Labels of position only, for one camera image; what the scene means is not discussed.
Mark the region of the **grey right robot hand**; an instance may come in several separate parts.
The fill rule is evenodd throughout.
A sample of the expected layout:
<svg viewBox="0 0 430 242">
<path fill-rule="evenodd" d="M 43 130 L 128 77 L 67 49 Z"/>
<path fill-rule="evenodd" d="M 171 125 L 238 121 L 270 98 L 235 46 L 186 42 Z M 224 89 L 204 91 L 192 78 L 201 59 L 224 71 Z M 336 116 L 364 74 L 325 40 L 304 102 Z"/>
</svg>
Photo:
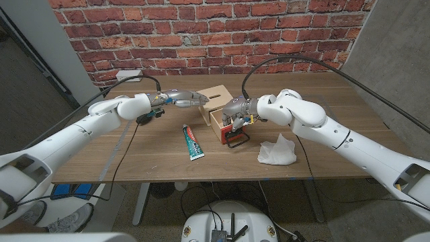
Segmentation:
<svg viewBox="0 0 430 242">
<path fill-rule="evenodd" d="M 222 109 L 222 123 L 228 126 L 233 120 L 231 131 L 241 128 L 246 115 L 257 115 L 257 98 L 246 99 L 239 96 L 231 99 Z"/>
</svg>

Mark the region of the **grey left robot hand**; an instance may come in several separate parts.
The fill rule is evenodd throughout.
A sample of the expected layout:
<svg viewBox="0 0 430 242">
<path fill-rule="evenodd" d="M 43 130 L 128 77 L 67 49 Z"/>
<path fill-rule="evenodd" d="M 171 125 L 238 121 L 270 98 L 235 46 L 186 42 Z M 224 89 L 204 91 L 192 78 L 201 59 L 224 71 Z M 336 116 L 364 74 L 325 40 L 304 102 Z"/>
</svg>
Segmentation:
<svg viewBox="0 0 430 242">
<path fill-rule="evenodd" d="M 180 89 L 170 89 L 160 93 L 148 94 L 147 96 L 153 109 L 161 108 L 168 104 L 174 104 L 179 108 L 203 106 L 210 101 L 201 93 Z"/>
</svg>

